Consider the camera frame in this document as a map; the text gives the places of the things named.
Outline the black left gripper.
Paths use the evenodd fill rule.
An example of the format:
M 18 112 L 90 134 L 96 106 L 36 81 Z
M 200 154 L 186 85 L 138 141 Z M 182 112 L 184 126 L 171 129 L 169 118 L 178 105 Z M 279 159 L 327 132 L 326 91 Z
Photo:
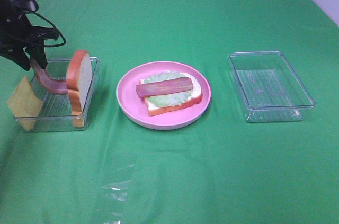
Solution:
M 33 14 L 49 26 L 35 26 L 27 15 Z M 11 0 L 1 0 L 1 57 L 4 57 L 23 68 L 31 69 L 30 62 L 25 52 L 42 69 L 47 67 L 45 40 L 59 39 L 57 27 L 40 15 L 38 11 L 24 11 L 14 5 Z

